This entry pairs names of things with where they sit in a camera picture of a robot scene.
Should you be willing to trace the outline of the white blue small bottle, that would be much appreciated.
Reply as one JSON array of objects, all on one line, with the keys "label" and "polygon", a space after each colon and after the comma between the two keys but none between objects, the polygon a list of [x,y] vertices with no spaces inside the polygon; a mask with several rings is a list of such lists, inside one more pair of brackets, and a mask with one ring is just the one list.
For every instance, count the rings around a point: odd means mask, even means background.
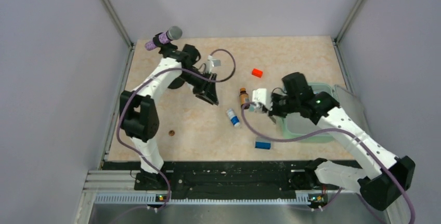
[{"label": "white blue small bottle", "polygon": [[226,114],[233,127],[239,128],[241,126],[240,120],[233,109],[226,110]]}]

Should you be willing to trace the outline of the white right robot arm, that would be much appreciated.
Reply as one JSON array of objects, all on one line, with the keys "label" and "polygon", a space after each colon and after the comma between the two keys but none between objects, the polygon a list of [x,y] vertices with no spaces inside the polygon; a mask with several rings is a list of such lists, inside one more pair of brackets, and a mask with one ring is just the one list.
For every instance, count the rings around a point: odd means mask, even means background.
[{"label": "white right robot arm", "polygon": [[305,182],[312,189],[335,185],[361,195],[376,210],[386,210],[399,197],[406,200],[415,170],[408,156],[398,157],[383,148],[346,113],[329,93],[315,93],[304,74],[282,78],[281,94],[262,92],[262,104],[270,116],[286,117],[298,113],[321,132],[328,132],[359,164],[344,166],[318,158],[305,167]]}]

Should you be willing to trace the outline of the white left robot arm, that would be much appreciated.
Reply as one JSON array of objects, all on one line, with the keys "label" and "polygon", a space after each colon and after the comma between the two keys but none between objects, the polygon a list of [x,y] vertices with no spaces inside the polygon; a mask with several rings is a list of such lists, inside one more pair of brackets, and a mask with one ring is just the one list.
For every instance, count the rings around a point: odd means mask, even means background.
[{"label": "white left robot arm", "polygon": [[215,73],[200,72],[194,64],[201,58],[200,52],[192,45],[184,45],[178,50],[167,44],[161,48],[162,59],[145,81],[132,91],[120,95],[119,128],[135,145],[141,159],[141,170],[148,173],[147,183],[154,189],[166,185],[167,176],[161,172],[164,160],[158,150],[155,136],[160,120],[157,104],[164,92],[171,87],[188,84],[193,94],[211,105],[218,105]]}]

